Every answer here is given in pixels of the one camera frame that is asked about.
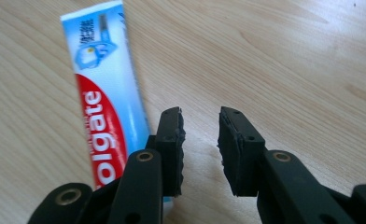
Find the wood grain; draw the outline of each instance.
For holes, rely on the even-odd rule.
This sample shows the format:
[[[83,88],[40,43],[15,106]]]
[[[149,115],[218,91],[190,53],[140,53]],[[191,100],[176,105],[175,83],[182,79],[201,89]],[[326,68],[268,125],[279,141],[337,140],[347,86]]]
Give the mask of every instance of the wood grain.
[[[59,16],[101,1],[0,0],[0,223],[25,223],[68,182],[92,183]],[[131,1],[125,12],[151,129],[183,108],[183,195],[165,223],[259,223],[216,147],[222,105],[324,185],[366,183],[366,1]]]

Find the colgate toothpaste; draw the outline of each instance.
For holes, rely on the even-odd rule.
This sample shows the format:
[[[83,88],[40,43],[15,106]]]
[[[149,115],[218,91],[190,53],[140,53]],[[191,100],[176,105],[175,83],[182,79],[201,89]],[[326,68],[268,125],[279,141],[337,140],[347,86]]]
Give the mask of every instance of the colgate toothpaste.
[[[149,135],[135,80],[121,1],[61,16],[90,147],[96,187],[122,176]]]

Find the red label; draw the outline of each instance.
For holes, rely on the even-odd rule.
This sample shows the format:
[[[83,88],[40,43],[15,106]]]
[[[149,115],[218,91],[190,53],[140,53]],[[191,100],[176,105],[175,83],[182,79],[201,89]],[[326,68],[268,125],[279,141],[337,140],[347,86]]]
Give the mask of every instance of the red label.
[[[122,176],[127,148],[117,112],[91,80],[77,75],[96,188]]]

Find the colgate logo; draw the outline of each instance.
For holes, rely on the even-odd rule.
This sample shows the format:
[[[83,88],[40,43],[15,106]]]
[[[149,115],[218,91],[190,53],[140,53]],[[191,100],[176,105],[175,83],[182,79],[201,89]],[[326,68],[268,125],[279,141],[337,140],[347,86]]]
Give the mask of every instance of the colgate logo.
[[[77,75],[96,187],[122,176],[127,150],[120,120],[107,96],[91,80]]]

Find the wooden table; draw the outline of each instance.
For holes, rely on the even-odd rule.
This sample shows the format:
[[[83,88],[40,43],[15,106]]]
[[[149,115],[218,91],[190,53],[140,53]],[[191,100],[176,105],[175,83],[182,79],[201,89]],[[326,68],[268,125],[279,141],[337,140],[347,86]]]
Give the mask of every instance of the wooden table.
[[[25,223],[62,184],[93,186],[59,17],[99,2],[0,0],[0,223]],[[222,105],[320,183],[366,183],[366,1],[124,4],[151,130],[169,107],[185,118],[183,195],[165,223],[260,222],[222,171]]]

